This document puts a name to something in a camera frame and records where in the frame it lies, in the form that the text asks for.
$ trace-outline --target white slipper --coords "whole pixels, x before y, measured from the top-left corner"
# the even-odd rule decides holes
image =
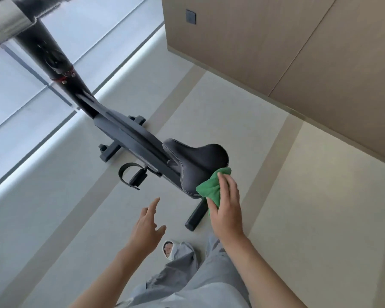
[[[167,255],[165,254],[164,248],[165,248],[165,245],[168,244],[168,243],[172,243],[172,249],[171,249],[171,252],[170,252],[169,256],[167,257]],[[177,242],[175,242],[173,240],[166,240],[164,242],[164,244],[163,244],[163,253],[164,253],[164,256],[165,256],[166,259],[168,259],[168,260],[173,260],[174,259],[175,247],[177,245],[179,245],[179,243],[177,243]]]

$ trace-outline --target green cloth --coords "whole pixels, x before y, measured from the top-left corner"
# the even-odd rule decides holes
[[[220,182],[218,181],[217,173],[221,172],[223,174],[231,175],[231,169],[229,167],[223,167],[219,170],[216,170],[210,177],[209,180],[206,180],[202,184],[198,185],[196,190],[202,197],[209,197],[217,207],[220,207],[221,194],[220,194]]]

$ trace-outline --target gray trousers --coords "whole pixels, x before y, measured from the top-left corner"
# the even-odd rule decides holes
[[[231,259],[214,234],[208,239],[206,259],[199,268],[197,254],[189,243],[174,247],[174,260],[154,275],[147,283],[137,286],[131,293],[133,301],[128,307],[168,297],[180,290],[194,290],[206,284],[223,282],[236,288],[251,307],[248,290]]]

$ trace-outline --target black saddle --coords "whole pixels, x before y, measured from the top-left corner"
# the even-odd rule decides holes
[[[193,148],[175,139],[167,139],[163,149],[172,160],[169,166],[180,173],[181,187],[192,198],[199,198],[195,188],[218,169],[228,166],[226,150],[217,144]]]

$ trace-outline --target exercise bike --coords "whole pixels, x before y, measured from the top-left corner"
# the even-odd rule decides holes
[[[123,148],[144,163],[127,163],[119,169],[118,176],[126,186],[139,190],[152,173],[166,178],[189,197],[201,198],[196,187],[219,168],[228,166],[226,150],[217,144],[193,148],[175,139],[161,142],[143,127],[145,118],[125,116],[99,103],[40,20],[61,1],[69,0],[0,1],[0,44],[14,36],[49,77],[113,140],[110,145],[99,146],[101,160],[107,162]],[[129,182],[124,181],[125,170],[133,166],[140,170]],[[207,210],[203,198],[185,223],[186,228],[194,231]]]

